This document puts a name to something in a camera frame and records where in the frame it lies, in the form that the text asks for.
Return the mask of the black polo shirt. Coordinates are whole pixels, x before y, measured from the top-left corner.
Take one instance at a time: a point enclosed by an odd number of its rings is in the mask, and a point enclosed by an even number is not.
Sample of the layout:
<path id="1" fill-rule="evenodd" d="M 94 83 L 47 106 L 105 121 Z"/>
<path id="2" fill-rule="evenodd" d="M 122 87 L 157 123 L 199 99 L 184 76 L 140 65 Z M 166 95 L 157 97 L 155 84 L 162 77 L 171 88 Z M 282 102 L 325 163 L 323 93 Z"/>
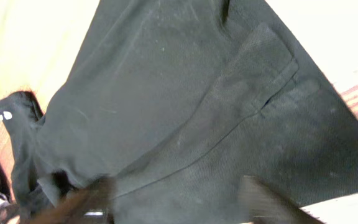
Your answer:
<path id="1" fill-rule="evenodd" d="M 241 223 L 246 175 L 300 206 L 358 193 L 358 120 L 264 1 L 101 1 L 46 112 L 3 112 L 25 218 L 102 175 L 116 223 Z"/>

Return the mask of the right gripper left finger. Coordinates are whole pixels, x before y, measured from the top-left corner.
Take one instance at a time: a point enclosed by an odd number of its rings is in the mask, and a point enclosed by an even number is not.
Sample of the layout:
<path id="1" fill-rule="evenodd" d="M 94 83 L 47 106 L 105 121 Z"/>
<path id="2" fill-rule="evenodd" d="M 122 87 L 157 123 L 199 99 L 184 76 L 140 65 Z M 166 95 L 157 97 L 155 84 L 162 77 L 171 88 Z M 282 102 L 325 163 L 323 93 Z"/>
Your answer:
<path id="1" fill-rule="evenodd" d="M 84 189 L 73 192 L 55 208 L 25 220 L 27 224 L 113 224 L 114 218 L 109 209 L 112 178 L 100 177 Z"/>

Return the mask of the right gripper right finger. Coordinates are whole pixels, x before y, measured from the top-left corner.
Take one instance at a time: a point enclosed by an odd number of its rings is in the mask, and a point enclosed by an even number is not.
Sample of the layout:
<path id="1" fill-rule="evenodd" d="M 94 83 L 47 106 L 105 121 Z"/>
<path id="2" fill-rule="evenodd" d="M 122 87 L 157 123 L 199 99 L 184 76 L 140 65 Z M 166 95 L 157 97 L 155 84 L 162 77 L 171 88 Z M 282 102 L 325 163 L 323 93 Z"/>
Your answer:
<path id="1" fill-rule="evenodd" d="M 323 224 L 253 176 L 242 178 L 239 202 L 247 212 L 250 223 Z"/>

